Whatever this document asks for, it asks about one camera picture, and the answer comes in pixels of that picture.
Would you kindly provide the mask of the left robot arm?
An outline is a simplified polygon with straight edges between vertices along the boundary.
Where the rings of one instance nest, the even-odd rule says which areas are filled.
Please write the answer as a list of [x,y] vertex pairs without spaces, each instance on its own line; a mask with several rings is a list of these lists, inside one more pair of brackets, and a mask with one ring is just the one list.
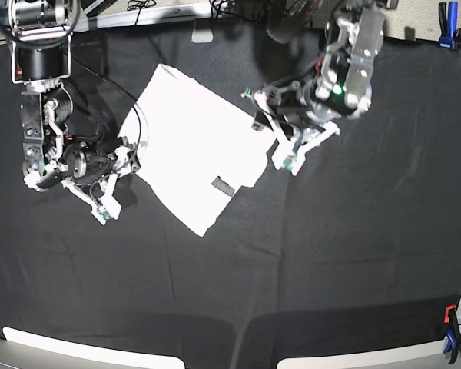
[[370,108],[371,78],[383,46],[384,10],[395,1],[340,1],[325,26],[323,48],[304,71],[247,90],[257,109],[257,127],[308,141],[327,123],[356,119]]

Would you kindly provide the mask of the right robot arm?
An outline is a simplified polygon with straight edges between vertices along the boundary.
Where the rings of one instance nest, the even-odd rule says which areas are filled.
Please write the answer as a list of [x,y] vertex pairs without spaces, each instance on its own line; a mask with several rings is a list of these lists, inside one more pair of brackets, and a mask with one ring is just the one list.
[[71,1],[12,1],[12,81],[22,84],[24,182],[47,191],[64,182],[80,189],[108,175],[139,168],[138,147],[126,137],[106,139],[98,118],[91,135],[68,127],[74,101],[64,81],[71,75],[71,37],[79,10]]

